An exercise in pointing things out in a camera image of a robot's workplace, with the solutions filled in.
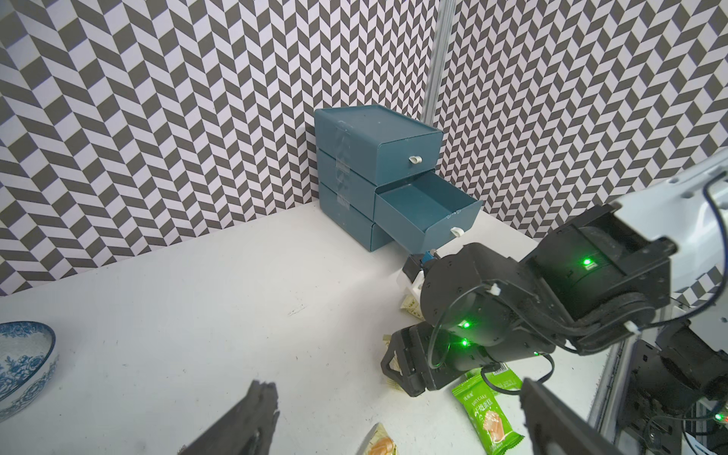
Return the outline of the yellow cookie packet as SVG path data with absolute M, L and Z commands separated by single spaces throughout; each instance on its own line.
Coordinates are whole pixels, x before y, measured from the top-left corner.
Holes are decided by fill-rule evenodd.
M 383 424 L 377 423 L 367 433 L 357 455 L 396 455 L 397 447 Z
M 422 309 L 421 309 L 421 288 L 411 288 L 405 291 L 405 297 L 401 303 L 400 308 L 414 316 L 418 320 L 423 322 L 425 320 Z

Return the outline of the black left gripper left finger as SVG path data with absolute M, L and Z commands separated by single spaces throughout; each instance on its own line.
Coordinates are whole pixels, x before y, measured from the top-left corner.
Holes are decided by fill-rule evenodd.
M 280 416 L 273 382 L 252 381 L 246 396 L 178 453 L 219 455 L 269 454 Z

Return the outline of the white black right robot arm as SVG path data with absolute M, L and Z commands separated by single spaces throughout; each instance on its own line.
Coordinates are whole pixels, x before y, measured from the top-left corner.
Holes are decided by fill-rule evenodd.
M 465 373 L 481 380 L 515 360 L 555 349 L 590 356 L 637 340 L 617 400 L 616 428 L 644 451 L 676 454 L 702 399 L 727 421 L 727 285 L 703 305 L 660 320 L 672 295 L 727 263 L 727 153 L 586 210 L 523 259 L 478 243 L 445 257 L 415 255 L 424 320 L 394 333 L 381 369 L 406 394 L 437 391 Z

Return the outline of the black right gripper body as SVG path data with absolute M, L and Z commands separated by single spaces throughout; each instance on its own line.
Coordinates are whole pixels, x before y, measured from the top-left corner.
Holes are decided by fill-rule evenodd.
M 421 322 L 392 334 L 404 377 L 392 384 L 410 397 L 442 390 L 473 370 L 479 375 L 481 369 L 491 372 L 501 365 L 485 348 L 444 331 L 431 343 L 433 333 L 432 326 Z

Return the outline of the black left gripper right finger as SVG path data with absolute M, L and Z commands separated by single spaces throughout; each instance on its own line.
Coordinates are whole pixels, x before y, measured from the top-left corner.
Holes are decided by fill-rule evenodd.
M 534 454 L 620 454 L 617 447 L 542 384 L 524 379 L 519 399 Z

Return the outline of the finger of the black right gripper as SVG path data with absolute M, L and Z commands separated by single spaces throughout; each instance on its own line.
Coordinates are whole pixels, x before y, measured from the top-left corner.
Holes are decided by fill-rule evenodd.
M 382 373 L 389 383 L 401 383 L 404 377 L 399 365 L 396 347 L 391 340 L 383 341 L 383 345 L 385 353 L 380 363 Z

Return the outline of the teal three-drawer cabinet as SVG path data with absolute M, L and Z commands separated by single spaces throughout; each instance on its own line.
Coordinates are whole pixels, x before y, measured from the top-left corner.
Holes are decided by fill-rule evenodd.
M 424 254 L 464 235 L 482 203 L 436 174 L 443 132 L 380 105 L 314 113 L 320 207 L 368 251 Z

